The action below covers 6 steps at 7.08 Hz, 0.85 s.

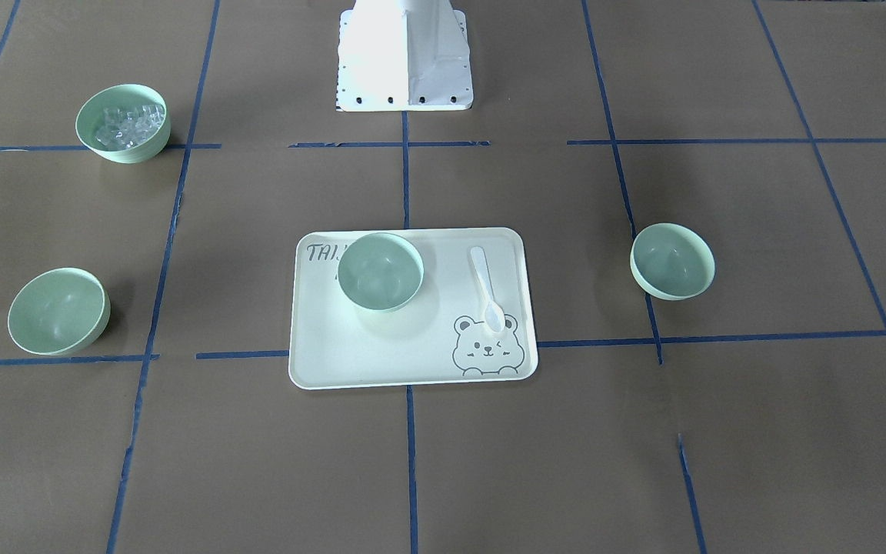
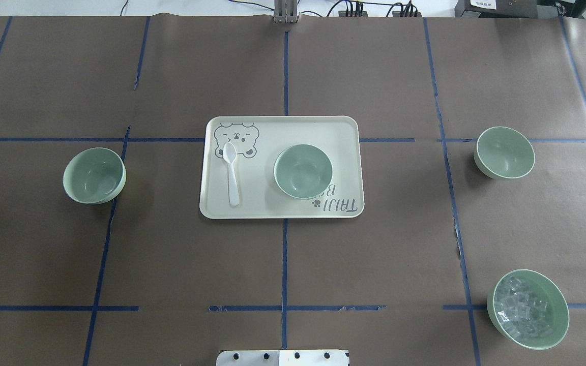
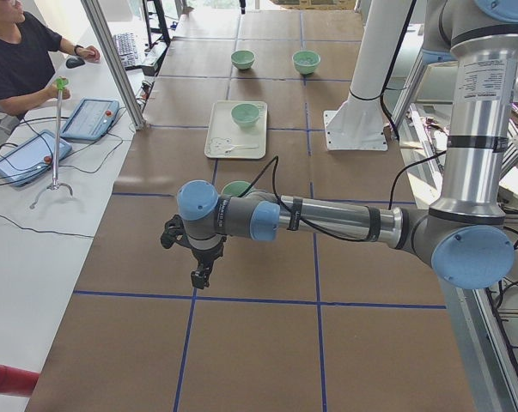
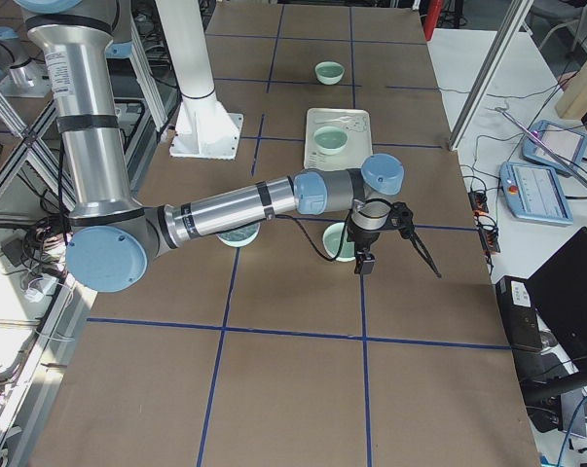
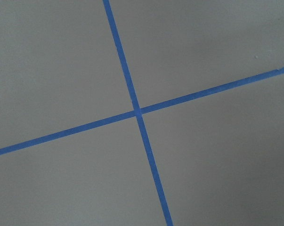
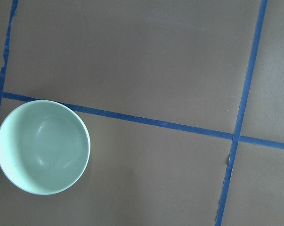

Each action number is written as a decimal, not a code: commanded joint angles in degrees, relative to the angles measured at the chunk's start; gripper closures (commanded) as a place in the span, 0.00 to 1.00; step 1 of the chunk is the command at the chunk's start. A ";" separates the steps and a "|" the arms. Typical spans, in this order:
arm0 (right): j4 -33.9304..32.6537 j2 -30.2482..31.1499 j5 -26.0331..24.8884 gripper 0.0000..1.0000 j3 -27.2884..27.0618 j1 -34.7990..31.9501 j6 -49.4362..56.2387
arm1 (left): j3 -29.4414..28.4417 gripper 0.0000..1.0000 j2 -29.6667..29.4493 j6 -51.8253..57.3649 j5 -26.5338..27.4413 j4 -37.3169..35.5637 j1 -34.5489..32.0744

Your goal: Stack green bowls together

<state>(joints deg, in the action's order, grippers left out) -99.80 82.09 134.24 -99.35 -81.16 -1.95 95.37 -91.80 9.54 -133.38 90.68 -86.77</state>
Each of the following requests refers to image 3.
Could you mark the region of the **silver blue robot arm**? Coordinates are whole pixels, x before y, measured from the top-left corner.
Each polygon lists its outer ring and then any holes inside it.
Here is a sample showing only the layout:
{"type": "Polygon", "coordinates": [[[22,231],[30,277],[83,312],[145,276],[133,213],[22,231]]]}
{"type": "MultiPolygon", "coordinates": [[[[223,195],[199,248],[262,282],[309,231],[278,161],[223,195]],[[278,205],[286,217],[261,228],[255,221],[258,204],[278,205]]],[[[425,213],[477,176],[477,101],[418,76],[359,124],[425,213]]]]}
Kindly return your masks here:
{"type": "Polygon", "coordinates": [[[463,289],[487,288],[511,271],[515,250],[497,191],[518,64],[518,1],[429,2],[423,51],[447,52],[458,63],[441,195],[426,210],[385,210],[254,188],[223,195],[193,180],[177,194],[161,245],[192,251],[195,288],[208,286],[227,237],[271,241],[279,228],[380,241],[463,289]]]}

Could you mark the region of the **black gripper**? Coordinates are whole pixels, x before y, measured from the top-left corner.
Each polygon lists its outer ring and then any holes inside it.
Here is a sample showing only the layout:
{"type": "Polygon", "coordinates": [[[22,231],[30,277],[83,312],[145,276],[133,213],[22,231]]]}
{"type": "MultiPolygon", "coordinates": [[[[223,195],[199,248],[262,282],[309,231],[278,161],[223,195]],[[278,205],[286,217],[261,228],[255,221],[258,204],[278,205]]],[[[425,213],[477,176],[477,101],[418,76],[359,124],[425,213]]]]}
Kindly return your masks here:
{"type": "Polygon", "coordinates": [[[214,234],[208,239],[194,239],[185,229],[184,222],[179,215],[174,215],[165,223],[160,237],[161,245],[170,249],[173,245],[180,245],[192,251],[198,260],[198,265],[191,272],[191,281],[194,288],[208,288],[210,286],[211,260],[223,255],[226,236],[214,234]]]}

